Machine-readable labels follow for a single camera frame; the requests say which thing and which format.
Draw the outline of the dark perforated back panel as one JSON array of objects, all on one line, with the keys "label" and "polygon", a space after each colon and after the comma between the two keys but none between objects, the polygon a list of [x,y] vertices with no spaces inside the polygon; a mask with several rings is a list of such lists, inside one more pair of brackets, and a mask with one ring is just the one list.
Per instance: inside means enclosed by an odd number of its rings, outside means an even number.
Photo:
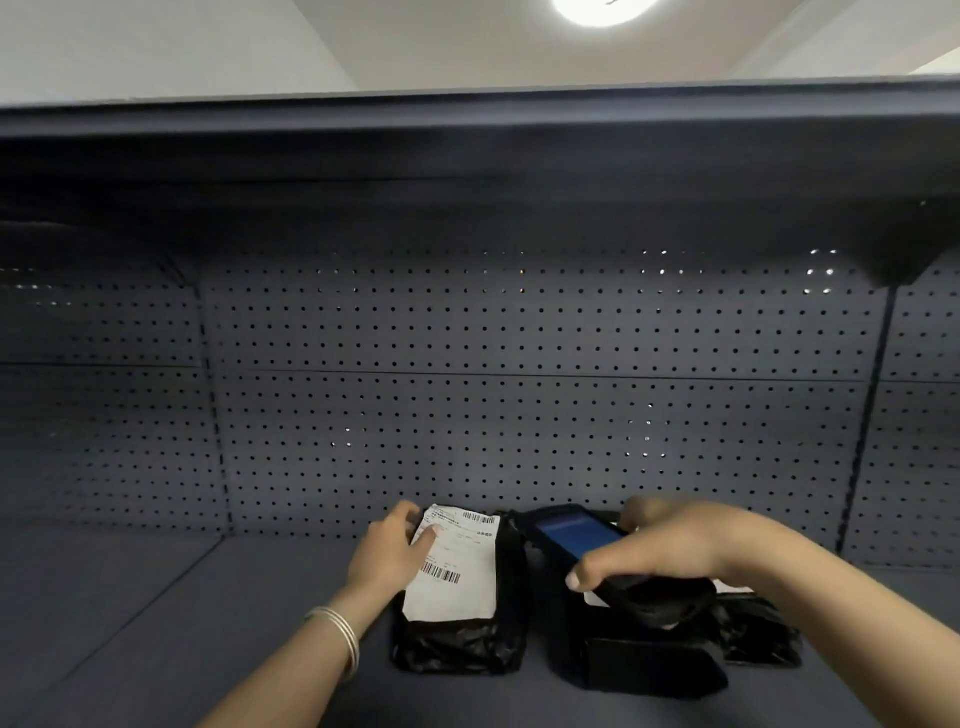
[{"label": "dark perforated back panel", "polygon": [[0,517],[346,540],[706,498],[960,569],[960,261],[239,244],[0,258]]}]

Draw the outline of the black parcel with white label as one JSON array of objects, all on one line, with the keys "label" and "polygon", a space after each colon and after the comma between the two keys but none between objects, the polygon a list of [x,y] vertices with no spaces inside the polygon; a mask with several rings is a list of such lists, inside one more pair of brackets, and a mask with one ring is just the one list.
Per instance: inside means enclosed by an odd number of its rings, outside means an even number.
[{"label": "black parcel with white label", "polygon": [[523,663],[532,614],[525,540],[510,516],[434,504],[438,537],[393,606],[390,661],[418,675],[504,676]]}]

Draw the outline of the small black plastic parcel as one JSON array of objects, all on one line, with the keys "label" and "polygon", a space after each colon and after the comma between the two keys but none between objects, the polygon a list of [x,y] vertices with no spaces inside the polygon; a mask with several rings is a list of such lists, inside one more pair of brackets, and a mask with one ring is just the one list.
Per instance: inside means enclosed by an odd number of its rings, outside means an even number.
[{"label": "small black plastic parcel", "polygon": [[716,598],[710,609],[714,639],[728,665],[798,670],[803,665],[803,638],[769,600],[748,587],[713,580]]}]

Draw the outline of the person's right forearm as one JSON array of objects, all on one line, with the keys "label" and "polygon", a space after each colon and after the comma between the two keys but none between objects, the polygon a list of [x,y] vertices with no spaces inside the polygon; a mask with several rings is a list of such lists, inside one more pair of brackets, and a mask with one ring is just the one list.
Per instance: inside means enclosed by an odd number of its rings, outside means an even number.
[{"label": "person's right forearm", "polygon": [[774,603],[884,728],[960,728],[960,634],[774,520],[716,518],[723,579]]}]

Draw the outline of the dark metal shelf board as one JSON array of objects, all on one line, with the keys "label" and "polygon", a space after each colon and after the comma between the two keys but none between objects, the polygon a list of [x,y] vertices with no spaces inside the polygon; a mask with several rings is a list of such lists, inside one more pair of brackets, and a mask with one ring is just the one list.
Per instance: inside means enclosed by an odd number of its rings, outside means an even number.
[{"label": "dark metal shelf board", "polygon": [[960,79],[754,80],[0,108],[0,225],[145,211],[809,203],[909,285],[960,254]]}]

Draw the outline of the person's left hand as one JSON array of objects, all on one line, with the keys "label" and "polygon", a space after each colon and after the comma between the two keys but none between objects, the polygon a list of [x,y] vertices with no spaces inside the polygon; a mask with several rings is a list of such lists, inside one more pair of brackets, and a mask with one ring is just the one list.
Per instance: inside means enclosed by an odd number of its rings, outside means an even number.
[{"label": "person's left hand", "polygon": [[349,563],[346,587],[381,608],[405,591],[427,561],[417,562],[410,548],[422,532],[414,528],[421,515],[418,505],[402,500],[372,522]]}]

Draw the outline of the person's left forearm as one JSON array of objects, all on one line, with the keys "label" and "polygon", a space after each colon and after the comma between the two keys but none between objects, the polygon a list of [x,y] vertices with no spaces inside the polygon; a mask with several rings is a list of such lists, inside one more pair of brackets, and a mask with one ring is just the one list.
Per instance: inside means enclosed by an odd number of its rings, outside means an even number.
[{"label": "person's left forearm", "polygon": [[358,672],[361,640],[388,605],[341,588],[196,728],[318,728],[337,688]]}]

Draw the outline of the black handheld scanner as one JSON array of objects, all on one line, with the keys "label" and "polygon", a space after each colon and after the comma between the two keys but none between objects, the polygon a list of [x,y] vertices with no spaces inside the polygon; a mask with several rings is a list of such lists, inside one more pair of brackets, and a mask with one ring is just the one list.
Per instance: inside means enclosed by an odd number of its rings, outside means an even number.
[{"label": "black handheld scanner", "polygon": [[[588,552],[617,543],[627,533],[576,504],[514,514],[517,531],[554,567],[568,574]],[[666,628],[709,609],[717,590],[708,578],[682,579],[650,574],[615,576],[594,595],[609,608],[645,628]]]}]

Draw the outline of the black plastic parcel with flap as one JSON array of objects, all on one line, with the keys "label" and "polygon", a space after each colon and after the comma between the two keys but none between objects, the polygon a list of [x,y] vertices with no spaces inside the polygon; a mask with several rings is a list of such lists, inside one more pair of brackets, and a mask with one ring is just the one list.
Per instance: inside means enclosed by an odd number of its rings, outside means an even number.
[{"label": "black plastic parcel with flap", "polygon": [[617,604],[594,591],[562,596],[571,669],[584,689],[687,701],[726,690],[712,580],[643,574],[612,582]]}]

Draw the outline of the person's right hand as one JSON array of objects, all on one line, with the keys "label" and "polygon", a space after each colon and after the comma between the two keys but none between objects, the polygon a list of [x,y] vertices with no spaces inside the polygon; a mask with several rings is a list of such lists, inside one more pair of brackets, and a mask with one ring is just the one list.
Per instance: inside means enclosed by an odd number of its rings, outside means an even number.
[{"label": "person's right hand", "polygon": [[633,496],[621,509],[620,542],[638,542],[639,575],[718,579],[741,587],[743,546],[756,534],[755,514],[709,501]]}]

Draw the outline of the round ceiling light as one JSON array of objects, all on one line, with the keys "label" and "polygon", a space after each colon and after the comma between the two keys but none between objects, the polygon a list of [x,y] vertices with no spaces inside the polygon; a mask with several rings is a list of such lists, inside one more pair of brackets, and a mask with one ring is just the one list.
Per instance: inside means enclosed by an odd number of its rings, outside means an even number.
[{"label": "round ceiling light", "polygon": [[610,29],[636,21],[661,0],[550,0],[566,22],[585,29]]}]

